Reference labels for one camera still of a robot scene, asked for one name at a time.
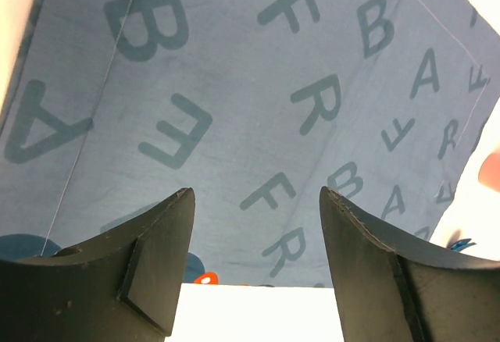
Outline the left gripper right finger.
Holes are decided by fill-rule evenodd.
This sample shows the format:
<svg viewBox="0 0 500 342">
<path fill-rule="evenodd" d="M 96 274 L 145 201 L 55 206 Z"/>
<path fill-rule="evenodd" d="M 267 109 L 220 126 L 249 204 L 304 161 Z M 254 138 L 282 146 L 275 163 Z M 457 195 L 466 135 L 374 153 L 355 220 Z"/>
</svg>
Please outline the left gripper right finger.
<svg viewBox="0 0 500 342">
<path fill-rule="evenodd" d="M 413 236 L 329 187 L 320 218 L 346 341 L 497 341 L 499 264 Z"/>
</svg>

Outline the pink plastic cup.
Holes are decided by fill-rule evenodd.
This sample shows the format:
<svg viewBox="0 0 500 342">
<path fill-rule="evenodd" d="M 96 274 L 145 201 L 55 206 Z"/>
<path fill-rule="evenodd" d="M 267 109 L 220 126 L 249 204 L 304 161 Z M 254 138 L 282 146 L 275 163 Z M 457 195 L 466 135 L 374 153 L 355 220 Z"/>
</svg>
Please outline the pink plastic cup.
<svg viewBox="0 0 500 342">
<path fill-rule="evenodd" d="M 482 163 L 478 182 L 488 189 L 500 192 L 500 153 L 492 152 Z"/>
</svg>

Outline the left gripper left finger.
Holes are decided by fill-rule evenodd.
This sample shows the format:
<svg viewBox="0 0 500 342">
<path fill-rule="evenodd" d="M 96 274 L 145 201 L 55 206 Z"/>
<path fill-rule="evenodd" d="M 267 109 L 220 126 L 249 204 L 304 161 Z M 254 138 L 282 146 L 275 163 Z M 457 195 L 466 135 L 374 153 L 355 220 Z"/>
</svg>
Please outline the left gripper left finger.
<svg viewBox="0 0 500 342">
<path fill-rule="evenodd" d="M 1 263 L 4 341 L 163 341 L 173 332 L 195 217 L 183 188 L 49 257 Z"/>
</svg>

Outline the blue plastic fork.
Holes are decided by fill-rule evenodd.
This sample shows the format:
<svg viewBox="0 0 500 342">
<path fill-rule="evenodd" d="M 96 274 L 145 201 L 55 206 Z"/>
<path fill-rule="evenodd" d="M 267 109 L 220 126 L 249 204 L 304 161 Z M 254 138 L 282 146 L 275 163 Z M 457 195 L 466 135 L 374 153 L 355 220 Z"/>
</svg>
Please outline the blue plastic fork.
<svg viewBox="0 0 500 342">
<path fill-rule="evenodd" d="M 470 248 L 476 244 L 477 243 L 475 241 L 473 241 L 471 238 L 461 238 L 458 240 L 450 241 L 447 244 L 447 248 L 452 250 L 452 251 L 461 252 L 461 251 L 463 251 L 467 248 Z"/>
</svg>

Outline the blue letter placemat cloth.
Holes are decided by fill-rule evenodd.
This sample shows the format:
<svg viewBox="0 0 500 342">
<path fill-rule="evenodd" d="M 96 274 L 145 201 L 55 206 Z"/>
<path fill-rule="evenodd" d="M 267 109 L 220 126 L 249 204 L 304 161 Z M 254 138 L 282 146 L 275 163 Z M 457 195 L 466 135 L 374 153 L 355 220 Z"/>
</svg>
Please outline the blue letter placemat cloth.
<svg viewBox="0 0 500 342">
<path fill-rule="evenodd" d="M 467 0 L 34 0 L 1 119 L 1 256 L 190 187 L 186 281 L 330 286 L 320 189 L 428 239 L 498 72 Z"/>
</svg>

